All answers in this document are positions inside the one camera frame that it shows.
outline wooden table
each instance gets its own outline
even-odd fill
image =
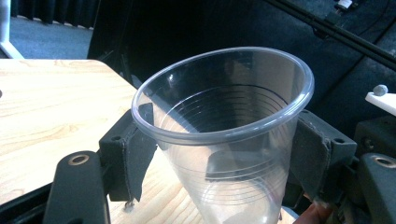
[[[64,156],[96,151],[135,93],[105,64],[70,60],[0,60],[0,90],[0,204],[52,182]],[[109,207],[113,223],[203,223],[160,150],[140,203]]]

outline cup rim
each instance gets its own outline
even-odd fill
[[[143,90],[157,77],[165,74],[167,71],[174,69],[186,63],[190,63],[205,57],[214,56],[217,54],[229,53],[233,51],[261,51],[269,52],[284,58],[287,58],[297,66],[299,66],[304,71],[304,86],[300,93],[295,99],[293,99],[287,106],[277,111],[275,114],[270,115],[264,119],[257,120],[255,122],[249,123],[247,125],[211,132],[211,133],[177,133],[172,131],[167,131],[146,122],[139,114],[138,110],[138,100],[143,94]],[[208,146],[220,143],[229,143],[234,141],[239,141],[242,139],[251,138],[262,133],[266,133],[269,130],[281,125],[290,119],[294,118],[298,113],[300,113],[304,107],[308,104],[309,100],[312,98],[314,91],[314,76],[308,65],[303,62],[298,57],[289,54],[285,51],[278,49],[269,49],[262,47],[238,47],[238,48],[228,48],[228,49],[218,49],[214,51],[209,51],[207,53],[192,56],[188,59],[182,60],[177,63],[173,63],[161,71],[154,74],[148,80],[146,80],[137,90],[132,101],[132,116],[134,118],[137,128],[146,135],[156,139],[157,141],[167,142],[171,144],[184,145],[184,146]]]

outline plastic cup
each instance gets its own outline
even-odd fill
[[[175,63],[137,91],[137,127],[206,223],[277,223],[311,70],[286,52],[233,48]]]

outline dark background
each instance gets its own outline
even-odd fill
[[[292,0],[325,18],[330,0]],[[394,52],[396,1],[355,1],[338,27]],[[102,1],[89,57],[101,59],[127,80],[142,81],[167,65],[214,49],[260,46],[281,49],[312,69],[316,89],[307,109],[353,137],[359,121],[387,113],[365,102],[378,84],[396,92],[394,71],[332,38],[318,38],[311,26],[265,1]]]

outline bolt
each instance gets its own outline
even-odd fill
[[[124,207],[125,212],[132,212],[133,209],[134,209],[134,200],[125,203],[125,207]]]
[[[368,149],[369,151],[374,150],[374,142],[369,137],[363,138],[363,145],[364,145],[364,148]]]

